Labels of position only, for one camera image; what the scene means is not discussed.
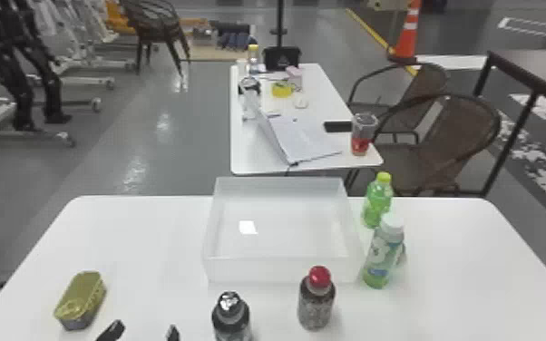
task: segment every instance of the red jar lid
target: red jar lid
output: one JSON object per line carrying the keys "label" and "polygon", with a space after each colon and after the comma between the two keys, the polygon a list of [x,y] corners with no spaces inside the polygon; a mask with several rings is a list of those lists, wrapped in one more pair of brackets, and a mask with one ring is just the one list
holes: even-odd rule
{"label": "red jar lid", "polygon": [[316,266],[309,270],[309,284],[316,288],[325,288],[330,285],[330,271],[326,267]]}

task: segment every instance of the white table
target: white table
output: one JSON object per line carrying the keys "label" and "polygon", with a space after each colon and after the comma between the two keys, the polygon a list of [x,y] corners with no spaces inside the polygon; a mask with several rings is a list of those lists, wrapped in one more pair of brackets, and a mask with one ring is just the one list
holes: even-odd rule
{"label": "white table", "polygon": [[[324,130],[326,121],[347,121],[352,117],[351,111],[338,94],[335,86],[330,82],[326,73],[319,64],[303,63],[300,65],[303,72],[303,93],[308,100],[308,107],[297,109],[292,98],[285,100],[272,99],[270,82],[263,80],[262,105],[272,109],[282,109],[283,114],[291,115],[307,124]],[[263,74],[263,77],[275,74]],[[243,122],[242,105],[237,91],[238,68],[230,67],[230,171],[235,175],[258,175],[283,173],[288,169],[265,134],[255,121]],[[366,156],[357,157],[350,150],[350,133],[337,132],[328,134],[330,140],[337,145],[342,153],[319,160],[301,162],[290,171],[325,171],[339,169],[358,169],[379,166],[383,159],[370,146]]]}
{"label": "white table", "polygon": [[[317,333],[297,321],[294,286],[209,286],[200,261],[210,197],[82,197],[63,210],[0,292],[0,340],[95,340],[115,318],[122,340],[213,340],[224,289],[249,303],[258,341],[546,340],[546,267],[479,199],[397,199],[407,262],[389,287],[338,285]],[[361,199],[351,199],[356,218]],[[368,243],[369,230],[360,228]],[[93,325],[64,332],[53,310],[72,276],[97,269],[109,292]]]}

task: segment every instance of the notebook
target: notebook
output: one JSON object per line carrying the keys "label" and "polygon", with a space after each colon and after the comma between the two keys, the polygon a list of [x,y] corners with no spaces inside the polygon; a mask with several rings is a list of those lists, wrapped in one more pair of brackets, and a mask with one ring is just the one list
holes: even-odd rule
{"label": "notebook", "polygon": [[268,115],[254,103],[254,97],[249,94],[246,102],[255,114],[258,126],[288,165],[341,153],[321,126],[309,127],[283,112]]}

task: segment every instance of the plastic cup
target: plastic cup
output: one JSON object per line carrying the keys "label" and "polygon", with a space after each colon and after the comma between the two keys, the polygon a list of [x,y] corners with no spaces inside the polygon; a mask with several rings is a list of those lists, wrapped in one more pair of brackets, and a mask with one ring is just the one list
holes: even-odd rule
{"label": "plastic cup", "polygon": [[370,112],[360,112],[354,115],[351,122],[351,152],[355,156],[365,156],[375,137],[379,120]]}

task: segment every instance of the gold tin can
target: gold tin can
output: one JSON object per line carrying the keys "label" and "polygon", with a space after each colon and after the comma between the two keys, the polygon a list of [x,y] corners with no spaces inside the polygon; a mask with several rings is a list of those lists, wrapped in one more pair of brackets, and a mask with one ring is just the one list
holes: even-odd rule
{"label": "gold tin can", "polygon": [[54,316],[65,330],[88,327],[106,296],[102,276],[97,271],[84,271],[72,278],[70,286],[57,304]]}

